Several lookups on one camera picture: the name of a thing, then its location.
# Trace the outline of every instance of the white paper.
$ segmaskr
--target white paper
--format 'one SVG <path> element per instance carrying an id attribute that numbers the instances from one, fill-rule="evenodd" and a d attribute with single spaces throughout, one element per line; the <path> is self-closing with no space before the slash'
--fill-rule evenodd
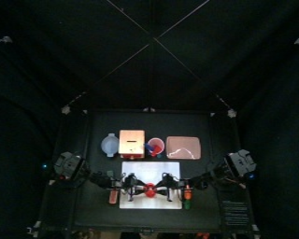
<path id="1" fill-rule="evenodd" d="M 179 162 L 123 162 L 122 172 L 128 176 L 135 174 L 138 180 L 143 183 L 154 183 L 162 181 L 162 174 L 172 174 L 176 178 L 179 175 Z M 128 202 L 128 195 L 120 195 L 120 208 L 124 209 L 182 209 L 182 201 L 178 198 L 178 190 L 170 190 L 171 200 L 167 197 L 155 195 L 148 198 L 144 193 L 134 196 L 134 202 Z"/>

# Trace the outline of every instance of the metal rod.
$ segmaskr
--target metal rod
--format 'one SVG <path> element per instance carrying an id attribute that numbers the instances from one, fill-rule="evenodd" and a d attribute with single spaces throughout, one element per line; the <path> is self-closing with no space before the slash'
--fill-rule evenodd
<path id="1" fill-rule="evenodd" d="M 160 39 L 207 3 L 210 0 L 204 1 L 158 37 Z"/>
<path id="2" fill-rule="evenodd" d="M 65 106 L 71 106 L 71 105 L 88 93 L 88 91 L 91 91 L 92 87 L 95 87 L 96 84 L 99 84 L 107 77 L 110 77 L 110 76 L 114 74 L 114 72 L 115 72 L 127 62 L 130 62 L 131 59 L 135 58 L 135 56 L 148 47 L 148 45 L 150 45 L 150 44 L 147 44 L 142 49 L 139 49 L 138 52 L 136 52 L 131 57 L 128 57 L 127 60 L 126 60 L 123 63 L 120 63 L 119 66 L 116 66 L 116 67 L 114 68 L 114 70 L 112 70 L 111 72 L 108 72 L 108 73 L 91 85 L 89 89 L 88 89 L 87 91 L 81 92 L 81 94 L 79 94 L 79 95 L 75 97 L 75 99 L 73 99 Z"/>
<path id="3" fill-rule="evenodd" d="M 200 82 L 203 82 L 202 78 L 195 74 L 195 72 L 190 69 L 190 67 L 183 63 L 183 61 L 176 57 L 176 55 L 171 52 L 171 50 L 168 50 L 166 48 L 166 46 L 159 42 L 159 40 L 156 38 L 154 38 L 155 41 L 159 43 L 159 45 L 164 48 L 164 50 L 171 54 L 171 56 L 175 58 L 175 60 L 182 64 L 182 66 L 187 69 L 187 71 L 191 73 L 191 75 L 195 77 L 195 79 Z M 215 93 L 213 92 L 208 87 L 206 87 L 207 90 L 210 91 L 210 93 L 213 93 L 217 97 L 217 99 L 223 103 L 223 105 L 229 108 L 229 109 L 233 109 L 230 107 L 230 105 L 226 103 L 226 101 L 222 99 L 222 97 Z"/>
<path id="4" fill-rule="evenodd" d="M 150 33 L 146 31 L 146 29 L 136 23 L 136 21 L 123 12 L 123 10 L 110 1 L 110 0 L 106 0 L 111 5 L 112 7 L 124 15 L 124 17 L 131 21 L 134 22 L 139 28 L 150 35 Z"/>

